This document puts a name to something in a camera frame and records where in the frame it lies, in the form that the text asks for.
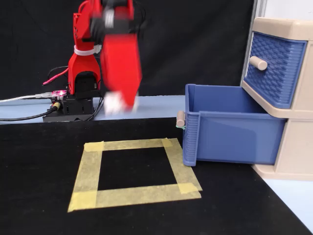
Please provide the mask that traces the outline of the wide red gripper finger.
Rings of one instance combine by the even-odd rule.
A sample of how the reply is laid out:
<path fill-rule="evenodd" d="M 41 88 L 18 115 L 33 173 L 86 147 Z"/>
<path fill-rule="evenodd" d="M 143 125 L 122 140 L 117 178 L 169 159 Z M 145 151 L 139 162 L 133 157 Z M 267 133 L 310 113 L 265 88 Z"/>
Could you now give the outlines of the wide red gripper finger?
<path fill-rule="evenodd" d="M 105 86 L 118 92 L 126 108 L 131 109 L 142 79 L 137 35 L 106 35 L 100 60 Z"/>

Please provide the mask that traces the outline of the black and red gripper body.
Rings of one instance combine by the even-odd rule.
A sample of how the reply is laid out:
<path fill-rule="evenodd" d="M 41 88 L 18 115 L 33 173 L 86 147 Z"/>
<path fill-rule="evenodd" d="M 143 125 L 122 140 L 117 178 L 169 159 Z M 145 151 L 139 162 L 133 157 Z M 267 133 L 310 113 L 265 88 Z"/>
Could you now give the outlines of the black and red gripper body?
<path fill-rule="evenodd" d="M 92 0 L 90 40 L 101 43 L 108 34 L 128 34 L 133 19 L 131 0 Z"/>

